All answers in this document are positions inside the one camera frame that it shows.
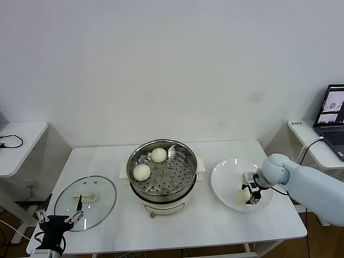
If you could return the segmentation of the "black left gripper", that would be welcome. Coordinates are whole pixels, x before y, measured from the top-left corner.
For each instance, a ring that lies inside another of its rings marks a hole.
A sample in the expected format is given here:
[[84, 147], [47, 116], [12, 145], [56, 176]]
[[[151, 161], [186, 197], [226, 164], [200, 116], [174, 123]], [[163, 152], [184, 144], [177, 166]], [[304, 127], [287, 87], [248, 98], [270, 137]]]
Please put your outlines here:
[[50, 194], [43, 203], [37, 207], [35, 213], [38, 218], [39, 227], [44, 236], [40, 248], [61, 248], [63, 234], [74, 227], [74, 223], [79, 221], [83, 215], [82, 196], [79, 196], [76, 212], [71, 216], [47, 215], [47, 209], [51, 201]]

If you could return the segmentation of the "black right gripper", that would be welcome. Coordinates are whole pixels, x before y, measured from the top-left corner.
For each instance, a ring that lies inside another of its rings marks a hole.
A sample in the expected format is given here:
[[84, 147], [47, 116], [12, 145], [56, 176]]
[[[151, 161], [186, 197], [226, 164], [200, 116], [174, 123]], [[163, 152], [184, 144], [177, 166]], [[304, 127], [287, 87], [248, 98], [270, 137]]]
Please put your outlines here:
[[245, 190], [246, 188], [248, 188], [248, 191], [250, 193], [250, 197], [248, 201], [246, 201], [247, 205], [255, 205], [261, 199], [261, 188], [256, 182], [257, 178], [258, 178], [258, 174], [253, 173], [253, 172], [245, 172], [242, 175], [241, 189]]

